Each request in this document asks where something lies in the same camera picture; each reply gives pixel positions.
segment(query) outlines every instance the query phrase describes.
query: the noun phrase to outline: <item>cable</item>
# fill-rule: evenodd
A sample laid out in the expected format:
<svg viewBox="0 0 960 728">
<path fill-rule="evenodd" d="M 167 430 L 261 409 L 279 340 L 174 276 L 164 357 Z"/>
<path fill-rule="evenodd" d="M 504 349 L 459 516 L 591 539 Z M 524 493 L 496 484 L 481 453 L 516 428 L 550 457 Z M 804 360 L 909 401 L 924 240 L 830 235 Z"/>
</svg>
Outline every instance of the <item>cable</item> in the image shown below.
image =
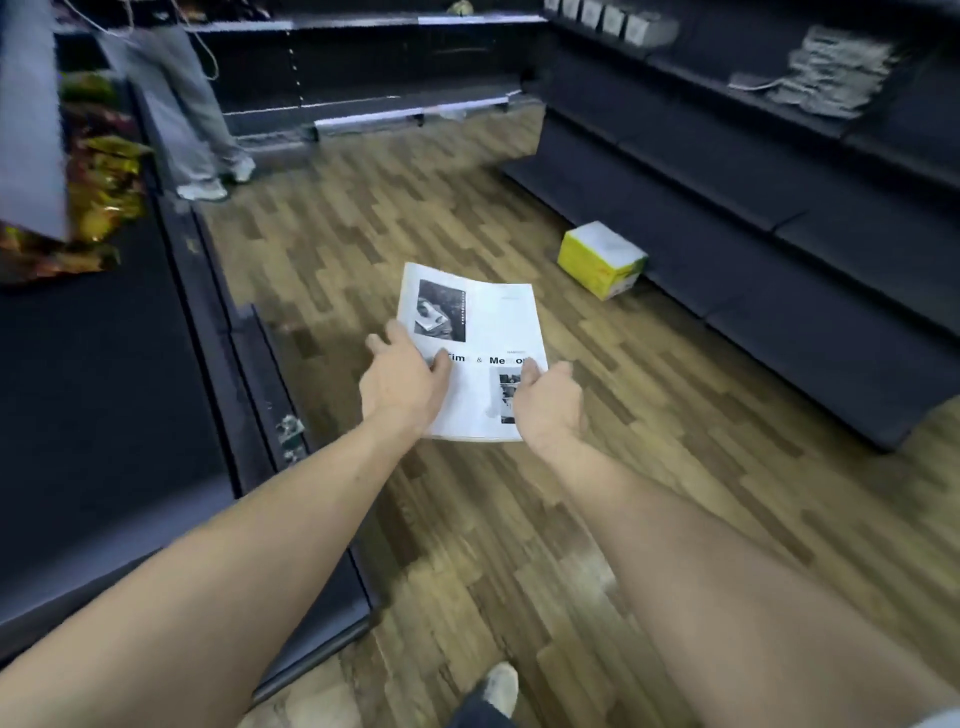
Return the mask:
<svg viewBox="0 0 960 728">
<path fill-rule="evenodd" d="M 130 4 L 131 0 L 122 0 L 122 1 L 123 1 L 123 4 L 124 4 L 124 7 L 127 9 L 127 23 L 128 23 L 128 26 L 129 26 L 129 27 L 128 27 L 126 30 L 124 30 L 124 31 L 114 31 L 114 30 L 111 30 L 111 29 L 109 29 L 109 28 L 104 28 L 102 25 L 100 25 L 99 23 L 91 20 L 91 19 L 88 18 L 86 15 L 84 15 L 82 12 L 80 12 L 79 10 L 77 10 L 77 7 L 76 7 L 72 2 L 70 2 L 70 0 L 63 0 L 63 5 L 65 5 L 67 8 L 69 8 L 70 10 L 72 10 L 73 12 L 75 12 L 77 15 L 79 15 L 81 18 L 83 18 L 86 22 L 88 22 L 90 25 L 92 25 L 94 28 L 96 28 L 96 29 L 97 29 L 98 31 L 100 31 L 101 33 L 106 33 L 108 36 L 113 36 L 113 37 L 119 37 L 119 38 L 127 39 L 127 38 L 130 37 L 131 33 L 133 32 L 133 6 Z"/>
<path fill-rule="evenodd" d="M 130 42 L 130 36 L 131 36 L 131 34 L 133 33 L 133 30 L 134 30 L 134 25 L 133 25 L 133 6 L 131 5 L 131 0 L 121 0 L 121 2 L 123 2 L 124 8 L 127 9 L 127 23 L 128 23 L 128 27 L 127 27 L 126 29 L 122 30 L 122 31 L 117 31 L 117 30 L 111 30 L 111 29 L 109 29 L 109 28 L 104 28 L 102 25 L 100 25 L 99 23 L 95 22 L 94 20 L 92 20 L 91 18 L 87 17 L 86 15 L 84 15 L 84 14 L 83 14 L 82 12 L 80 12 L 79 10 L 77 10 L 77 7 L 76 7 L 72 2 L 70 2 L 70 0 L 63 0 L 63 4 L 64 4 L 67 8 L 69 8 L 70 10 L 72 10 L 72 11 L 73 11 L 74 13 L 76 13 L 79 17 L 83 18 L 87 23 L 89 23 L 91 26 L 93 26 L 94 28 L 96 28 L 96 29 L 97 29 L 98 31 L 100 31 L 101 33 L 105 33 L 105 34 L 107 34 L 108 36 L 118 37 L 118 38 L 120 38 L 120 39 L 122 39 L 122 40 L 124 40 L 124 41 L 126 41 L 126 42 L 129 43 L 129 42 Z M 174 6 L 174 8 L 177 10 L 177 15 L 180 17 L 179 20 L 178 20 L 178 24 L 182 21 L 182 24 L 186 26 L 186 28 L 187 28 L 188 31 L 189 31 L 190 28 L 194 27 L 193 24 L 190 22 L 190 18 L 188 18 L 188 17 L 186 16 L 186 13 L 183 12 L 183 11 L 180 9 L 180 5 L 177 3 L 177 0 L 170 0 L 170 3 L 171 3 L 171 4 Z M 210 60 L 213 61 L 213 75 L 212 75 L 212 76 L 207 76 L 207 75 L 206 75 L 206 71 L 205 71 L 205 72 L 204 72 L 204 77 L 205 77 L 208 81 L 216 81 L 217 79 L 220 78 L 220 63 L 217 62 L 217 57 L 213 55 L 213 51 L 210 50 L 210 46 L 208 46 L 208 45 L 206 44 L 206 42 L 204 41 L 204 39 L 201 37 L 201 34 L 199 34 L 199 33 L 194 33 L 193 36 L 197 39 L 197 42 L 200 43 L 200 45 L 201 45 L 201 46 L 203 47 L 203 49 L 206 51 L 206 54 L 207 54 L 208 56 L 210 56 Z"/>
<path fill-rule="evenodd" d="M 180 20 L 183 21 L 183 25 L 185 25 L 187 29 L 194 27 L 190 22 L 190 18 L 188 18 L 186 13 L 180 9 L 180 5 L 177 3 L 177 0 L 170 0 L 170 2 L 173 4 L 174 8 L 177 9 L 177 14 L 180 16 Z M 204 72 L 204 76 L 208 81 L 216 81 L 220 78 L 220 63 L 217 62 L 217 57 L 213 55 L 213 51 L 210 50 L 210 46 L 206 44 L 206 41 L 203 39 L 203 36 L 200 33 L 194 33 L 193 37 L 197 39 L 197 42 L 201 44 L 206 51 L 206 54 L 210 56 L 210 60 L 213 61 L 213 75 L 207 76 L 206 72 Z"/>
</svg>

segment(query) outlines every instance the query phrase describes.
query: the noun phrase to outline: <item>white box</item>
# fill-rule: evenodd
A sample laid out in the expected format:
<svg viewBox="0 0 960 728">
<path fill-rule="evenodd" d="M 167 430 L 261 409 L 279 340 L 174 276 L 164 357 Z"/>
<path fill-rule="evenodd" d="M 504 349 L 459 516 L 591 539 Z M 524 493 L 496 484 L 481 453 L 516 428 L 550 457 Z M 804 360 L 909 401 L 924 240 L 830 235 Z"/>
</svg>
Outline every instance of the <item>white box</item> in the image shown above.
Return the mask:
<svg viewBox="0 0 960 728">
<path fill-rule="evenodd" d="M 669 45 L 677 38 L 680 23 L 658 12 L 638 12 L 627 20 L 623 39 L 637 48 Z"/>
<path fill-rule="evenodd" d="M 603 11 L 603 32 L 610 36 L 620 37 L 623 33 L 623 20 L 626 16 L 626 13 L 619 8 L 608 5 Z"/>
<path fill-rule="evenodd" d="M 603 3 L 600 0 L 584 0 L 584 6 L 580 10 L 580 22 L 595 31 L 600 25 L 601 14 L 603 14 Z"/>
<path fill-rule="evenodd" d="M 647 254 L 603 223 L 567 231 L 557 264 L 601 301 L 629 290 L 647 262 Z"/>
<path fill-rule="evenodd" d="M 564 17 L 576 20 L 580 13 L 580 0 L 564 0 Z"/>
</svg>

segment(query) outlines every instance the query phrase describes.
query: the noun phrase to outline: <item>white sneaker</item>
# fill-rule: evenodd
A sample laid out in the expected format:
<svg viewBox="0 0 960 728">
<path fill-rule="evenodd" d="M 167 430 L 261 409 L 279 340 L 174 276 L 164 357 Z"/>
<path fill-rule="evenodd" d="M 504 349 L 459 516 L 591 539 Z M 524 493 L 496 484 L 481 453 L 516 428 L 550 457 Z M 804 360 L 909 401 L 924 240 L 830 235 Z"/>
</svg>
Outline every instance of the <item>white sneaker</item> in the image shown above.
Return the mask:
<svg viewBox="0 0 960 728">
<path fill-rule="evenodd" d="M 227 198 L 227 189 L 220 180 L 203 180 L 201 182 L 191 182 L 190 184 L 181 184 L 177 187 L 177 194 L 184 200 L 191 202 L 216 203 Z"/>
<path fill-rule="evenodd" d="M 246 184 L 250 181 L 254 169 L 256 169 L 256 162 L 253 161 L 253 157 L 247 155 L 230 168 L 230 174 L 233 175 L 233 181 L 237 184 Z"/>
<path fill-rule="evenodd" d="M 514 714 L 520 695 L 520 678 L 510 663 L 499 663 L 483 680 L 483 700 L 506 717 Z"/>
</svg>

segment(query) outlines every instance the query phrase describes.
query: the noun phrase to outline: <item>black and white photo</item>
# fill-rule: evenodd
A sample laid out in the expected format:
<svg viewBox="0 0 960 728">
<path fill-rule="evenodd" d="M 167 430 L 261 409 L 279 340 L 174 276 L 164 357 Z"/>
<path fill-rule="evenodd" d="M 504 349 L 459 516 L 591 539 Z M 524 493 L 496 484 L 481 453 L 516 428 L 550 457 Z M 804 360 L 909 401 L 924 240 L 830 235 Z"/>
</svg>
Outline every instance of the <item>black and white photo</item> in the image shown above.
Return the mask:
<svg viewBox="0 0 960 728">
<path fill-rule="evenodd" d="M 421 280 L 414 314 L 414 333 L 447 341 L 467 341 L 467 293 Z"/>
<path fill-rule="evenodd" d="M 513 425 L 514 394 L 516 393 L 516 388 L 520 386 L 520 369 L 515 367 L 509 369 L 498 367 L 496 372 L 497 386 L 499 389 L 496 395 L 500 400 L 500 423 L 502 425 Z"/>
</svg>

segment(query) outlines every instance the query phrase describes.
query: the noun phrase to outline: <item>magazine cover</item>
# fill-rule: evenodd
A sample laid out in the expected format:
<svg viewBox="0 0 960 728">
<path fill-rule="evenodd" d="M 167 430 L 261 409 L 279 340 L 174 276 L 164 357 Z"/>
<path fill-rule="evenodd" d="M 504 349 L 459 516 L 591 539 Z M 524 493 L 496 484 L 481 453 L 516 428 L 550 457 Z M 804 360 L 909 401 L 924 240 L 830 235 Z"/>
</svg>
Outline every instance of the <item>magazine cover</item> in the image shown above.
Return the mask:
<svg viewBox="0 0 960 728">
<path fill-rule="evenodd" d="M 529 283 L 485 283 L 417 263 L 403 269 L 397 319 L 427 361 L 450 352 L 444 406 L 430 429 L 446 440 L 519 440 L 514 393 L 528 356 L 546 371 L 546 351 Z"/>
</svg>

